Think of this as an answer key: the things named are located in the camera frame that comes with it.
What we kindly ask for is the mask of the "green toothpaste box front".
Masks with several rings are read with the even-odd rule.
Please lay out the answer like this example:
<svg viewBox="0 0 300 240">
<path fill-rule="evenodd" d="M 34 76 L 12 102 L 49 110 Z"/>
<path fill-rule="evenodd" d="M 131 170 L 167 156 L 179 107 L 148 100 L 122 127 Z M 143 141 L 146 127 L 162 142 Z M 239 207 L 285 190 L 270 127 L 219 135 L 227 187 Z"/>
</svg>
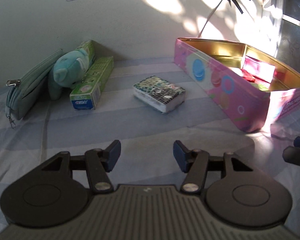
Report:
<svg viewBox="0 0 300 240">
<path fill-rule="evenodd" d="M 95 109 L 114 68 L 114 58 L 99 57 L 88 69 L 81 83 L 70 93 L 75 110 Z"/>
</svg>

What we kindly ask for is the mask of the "green toothpaste box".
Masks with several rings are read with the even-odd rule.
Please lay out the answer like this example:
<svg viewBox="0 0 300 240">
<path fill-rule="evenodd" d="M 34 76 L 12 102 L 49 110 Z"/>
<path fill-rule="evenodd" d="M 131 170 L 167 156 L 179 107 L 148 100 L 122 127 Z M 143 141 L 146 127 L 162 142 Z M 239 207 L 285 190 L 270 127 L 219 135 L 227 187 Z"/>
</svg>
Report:
<svg viewBox="0 0 300 240">
<path fill-rule="evenodd" d="M 70 93 L 75 110 L 95 109 L 114 68 L 114 58 L 99 57 L 88 69 L 81 83 Z"/>
<path fill-rule="evenodd" d="M 76 50 L 79 50 L 79 49 L 84 49 L 87 52 L 87 55 L 89 57 L 89 67 L 90 67 L 95 61 L 95 48 L 93 45 L 93 41 L 87 40 L 87 41 L 82 42 L 76 48 Z"/>
</svg>

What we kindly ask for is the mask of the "patterned tissue pack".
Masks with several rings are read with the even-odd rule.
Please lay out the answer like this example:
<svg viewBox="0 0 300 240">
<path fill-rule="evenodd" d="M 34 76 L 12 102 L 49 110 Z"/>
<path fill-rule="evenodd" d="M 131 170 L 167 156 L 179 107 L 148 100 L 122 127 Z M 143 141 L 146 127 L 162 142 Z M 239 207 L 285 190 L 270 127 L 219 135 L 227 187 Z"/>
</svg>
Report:
<svg viewBox="0 0 300 240">
<path fill-rule="evenodd" d="M 185 101 L 186 91 L 158 76 L 150 76 L 133 85 L 134 96 L 160 111 L 173 111 Z"/>
</svg>

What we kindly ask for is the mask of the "red small box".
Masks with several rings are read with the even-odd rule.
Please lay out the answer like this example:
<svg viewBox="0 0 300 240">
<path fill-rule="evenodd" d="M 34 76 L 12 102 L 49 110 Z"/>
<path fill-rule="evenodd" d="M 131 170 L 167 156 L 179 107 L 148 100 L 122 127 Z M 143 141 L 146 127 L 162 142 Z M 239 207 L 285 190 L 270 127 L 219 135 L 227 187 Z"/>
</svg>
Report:
<svg viewBox="0 0 300 240">
<path fill-rule="evenodd" d="M 239 76 L 250 83 L 255 83 L 255 77 L 247 72 L 245 69 L 239 69 Z"/>
</svg>

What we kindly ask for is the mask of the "pink zipper pouch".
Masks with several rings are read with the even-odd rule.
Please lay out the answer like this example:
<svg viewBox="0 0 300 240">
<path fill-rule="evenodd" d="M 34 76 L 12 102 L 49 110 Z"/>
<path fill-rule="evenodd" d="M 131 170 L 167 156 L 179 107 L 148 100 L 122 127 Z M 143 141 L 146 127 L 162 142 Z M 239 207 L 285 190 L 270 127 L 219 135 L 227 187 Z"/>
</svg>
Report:
<svg viewBox="0 0 300 240">
<path fill-rule="evenodd" d="M 252 76 L 271 83 L 273 80 L 275 66 L 255 58 L 246 56 L 242 69 L 249 72 Z"/>
</svg>

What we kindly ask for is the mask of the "teal plush toy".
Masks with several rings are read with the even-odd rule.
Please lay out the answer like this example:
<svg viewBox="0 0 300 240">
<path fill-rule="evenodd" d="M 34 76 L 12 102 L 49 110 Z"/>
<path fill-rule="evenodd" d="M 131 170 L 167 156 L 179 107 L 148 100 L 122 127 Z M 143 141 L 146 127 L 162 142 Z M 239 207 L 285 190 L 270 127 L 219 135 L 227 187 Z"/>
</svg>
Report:
<svg viewBox="0 0 300 240">
<path fill-rule="evenodd" d="M 49 72 L 48 88 L 51 100 L 61 96 L 62 88 L 73 89 L 89 68 L 89 54 L 83 48 L 60 57 Z"/>
</svg>

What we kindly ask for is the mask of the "teal pencil case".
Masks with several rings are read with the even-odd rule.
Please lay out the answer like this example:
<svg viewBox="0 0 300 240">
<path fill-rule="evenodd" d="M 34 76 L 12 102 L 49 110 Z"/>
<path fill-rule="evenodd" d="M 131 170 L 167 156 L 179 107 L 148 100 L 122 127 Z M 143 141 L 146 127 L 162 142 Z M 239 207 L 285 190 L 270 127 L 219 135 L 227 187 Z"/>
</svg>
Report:
<svg viewBox="0 0 300 240">
<path fill-rule="evenodd" d="M 6 82 L 10 90 L 6 97 L 5 114 L 12 129 L 16 128 L 14 121 L 22 119 L 33 106 L 50 70 L 62 55 L 63 51 L 59 49 L 31 68 L 21 78 Z"/>
</svg>

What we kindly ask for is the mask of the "green snack packet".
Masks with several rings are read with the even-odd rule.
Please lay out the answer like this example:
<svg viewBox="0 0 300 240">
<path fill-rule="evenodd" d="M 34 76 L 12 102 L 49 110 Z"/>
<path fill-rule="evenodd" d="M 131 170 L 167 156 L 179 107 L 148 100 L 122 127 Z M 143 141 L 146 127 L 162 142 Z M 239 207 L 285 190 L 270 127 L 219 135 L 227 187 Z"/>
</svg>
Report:
<svg viewBox="0 0 300 240">
<path fill-rule="evenodd" d="M 259 83 L 251 83 L 251 85 L 257 89 L 259 89 L 260 91 L 264 91 L 264 92 L 269 92 L 269 88 L 267 88 L 266 86 L 259 84 Z"/>
</svg>

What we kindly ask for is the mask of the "pink macaron biscuit tin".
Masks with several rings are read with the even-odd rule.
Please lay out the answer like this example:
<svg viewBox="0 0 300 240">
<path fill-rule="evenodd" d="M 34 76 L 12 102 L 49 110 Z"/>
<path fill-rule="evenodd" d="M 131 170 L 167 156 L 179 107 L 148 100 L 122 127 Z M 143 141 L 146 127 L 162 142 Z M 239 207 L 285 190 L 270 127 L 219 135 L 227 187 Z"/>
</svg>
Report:
<svg viewBox="0 0 300 240">
<path fill-rule="evenodd" d="M 271 83 L 255 78 L 269 92 L 239 76 L 246 56 L 275 66 Z M 257 131 L 300 109 L 300 74 L 247 44 L 180 37 L 175 42 L 174 62 L 243 132 Z"/>
</svg>

